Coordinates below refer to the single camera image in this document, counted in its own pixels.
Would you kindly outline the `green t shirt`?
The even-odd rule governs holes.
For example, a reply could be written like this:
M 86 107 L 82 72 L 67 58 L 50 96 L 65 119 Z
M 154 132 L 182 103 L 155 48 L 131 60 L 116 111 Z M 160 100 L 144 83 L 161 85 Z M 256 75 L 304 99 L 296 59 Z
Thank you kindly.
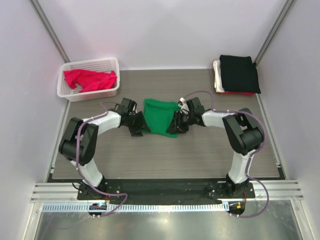
M 177 138 L 177 134 L 167 133 L 174 113 L 180 108 L 177 102 L 160 101 L 152 98 L 144 100 L 143 115 L 151 134 Z

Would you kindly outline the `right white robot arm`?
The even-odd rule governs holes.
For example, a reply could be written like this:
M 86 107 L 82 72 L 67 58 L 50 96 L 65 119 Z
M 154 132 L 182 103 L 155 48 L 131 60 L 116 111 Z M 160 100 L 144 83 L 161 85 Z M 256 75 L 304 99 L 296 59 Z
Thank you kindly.
M 232 164 L 225 178 L 224 191 L 231 198 L 241 196 L 249 186 L 249 170 L 254 155 L 265 142 L 262 123 L 249 108 L 236 111 L 205 109 L 197 97 L 190 100 L 181 98 L 178 106 L 179 110 L 174 112 L 166 132 L 186 133 L 192 125 L 223 128 L 233 149 Z

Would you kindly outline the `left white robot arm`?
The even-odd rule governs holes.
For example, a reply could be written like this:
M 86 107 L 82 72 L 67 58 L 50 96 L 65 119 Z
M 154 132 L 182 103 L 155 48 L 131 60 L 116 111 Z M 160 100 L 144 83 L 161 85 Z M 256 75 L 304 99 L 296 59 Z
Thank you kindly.
M 107 193 L 106 179 L 94 161 L 98 136 L 122 126 L 128 128 L 132 137 L 142 137 L 143 132 L 151 131 L 135 101 L 123 98 L 120 103 L 114 103 L 113 108 L 106 108 L 107 103 L 101 103 L 104 113 L 100 115 L 70 119 L 58 147 L 58 152 L 71 162 L 83 184 L 89 187 L 89 194 L 97 200 L 104 196 L 127 196 L 126 193 Z

